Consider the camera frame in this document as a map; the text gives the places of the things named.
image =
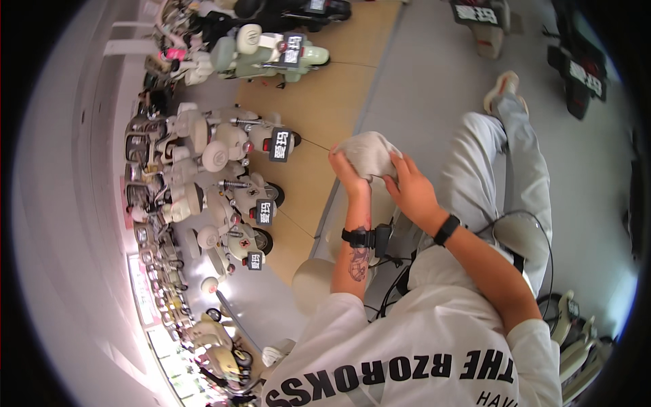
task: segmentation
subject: white t-shirt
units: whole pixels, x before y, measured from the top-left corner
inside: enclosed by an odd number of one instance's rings
[[[263,406],[560,406],[559,346],[542,320],[505,337],[490,303],[423,285],[369,324],[332,294],[262,391]]]

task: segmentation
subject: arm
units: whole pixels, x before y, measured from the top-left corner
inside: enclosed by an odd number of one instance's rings
[[[398,189],[391,177],[384,177],[391,197],[412,222],[435,236],[449,214],[438,205],[432,184],[408,156],[402,159],[392,154],[391,161],[400,183]],[[542,319],[520,272],[485,241],[458,227],[445,242],[445,247],[495,307],[507,333],[520,322]]]
[[[344,228],[347,231],[369,231],[370,185],[357,175],[343,152],[333,154],[331,150],[328,160],[348,194],[348,212]],[[348,242],[342,242],[332,275],[330,292],[348,292],[363,302],[368,274],[368,256],[367,247],[353,248]]]

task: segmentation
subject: hand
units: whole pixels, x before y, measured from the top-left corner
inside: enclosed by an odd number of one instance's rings
[[[341,184],[346,188],[349,197],[368,196],[370,197],[370,184],[357,174],[353,165],[348,161],[343,151],[334,153],[337,145],[333,145],[327,155],[327,159],[335,170],[335,174]]]
[[[403,154],[403,157],[391,152],[391,162],[398,171],[400,188],[390,176],[385,175],[382,179],[387,184],[387,191],[393,201],[407,218],[424,231],[431,229],[432,222],[440,218],[439,212],[444,211],[436,201],[432,183],[421,174],[407,154]]]

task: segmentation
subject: wooden floor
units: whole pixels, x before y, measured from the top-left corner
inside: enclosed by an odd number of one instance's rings
[[[400,1],[353,3],[350,20],[307,34],[315,46],[329,50],[329,65],[282,90],[275,88],[280,77],[240,85],[237,103],[244,109],[259,115],[276,111],[303,138],[286,163],[250,155],[251,169],[286,195],[267,228],[274,240],[267,264],[287,285],[310,255],[335,181],[328,150],[353,135],[401,6]]]

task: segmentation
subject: arm tattoo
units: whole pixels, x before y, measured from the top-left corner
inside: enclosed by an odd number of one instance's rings
[[[364,231],[366,228],[360,226],[357,228],[359,231]],[[353,258],[350,259],[348,273],[353,280],[360,282],[366,277],[368,268],[368,247],[353,247]]]

